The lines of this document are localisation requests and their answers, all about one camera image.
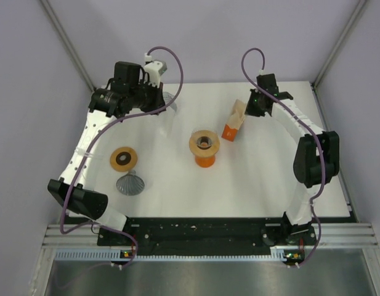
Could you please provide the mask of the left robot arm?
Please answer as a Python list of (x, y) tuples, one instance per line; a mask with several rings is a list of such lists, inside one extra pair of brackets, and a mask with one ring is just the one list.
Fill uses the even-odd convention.
[(125, 225), (127, 216), (114, 208), (106, 194), (95, 190), (106, 147), (102, 138), (108, 136), (119, 118), (134, 109), (147, 115), (164, 110), (161, 77), (166, 70), (165, 62), (149, 55), (144, 65), (115, 63), (113, 77), (92, 93), (83, 133), (67, 167), (47, 185), (62, 206), (62, 215), (77, 214), (111, 228), (112, 239), (121, 245), (132, 239), (132, 229)]

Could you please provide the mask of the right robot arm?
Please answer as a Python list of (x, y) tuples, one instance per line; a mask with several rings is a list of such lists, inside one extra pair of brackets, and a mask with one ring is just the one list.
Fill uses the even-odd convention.
[(264, 227), (265, 245), (298, 244), (310, 233), (314, 202), (324, 187), (339, 173), (340, 143), (335, 131), (314, 124), (296, 105), (293, 96), (281, 92), (275, 75), (261, 74), (251, 90), (245, 114), (270, 115), (285, 128), (297, 145), (293, 160), (296, 187), (279, 227)]

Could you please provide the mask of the orange coffee filter box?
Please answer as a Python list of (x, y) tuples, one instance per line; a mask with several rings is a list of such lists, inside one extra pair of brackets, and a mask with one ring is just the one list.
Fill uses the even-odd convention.
[(245, 120), (246, 104), (236, 100), (222, 132), (222, 139), (233, 142)]

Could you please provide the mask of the orange glass carafe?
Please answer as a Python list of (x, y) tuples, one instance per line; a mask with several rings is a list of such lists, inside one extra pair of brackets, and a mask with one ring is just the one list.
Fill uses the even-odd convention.
[(213, 155), (211, 157), (199, 157), (199, 156), (195, 156), (195, 162), (196, 164), (199, 166), (199, 167), (202, 167), (202, 168), (209, 168), (211, 166), (213, 166), (213, 164), (215, 163), (216, 161), (216, 156)]

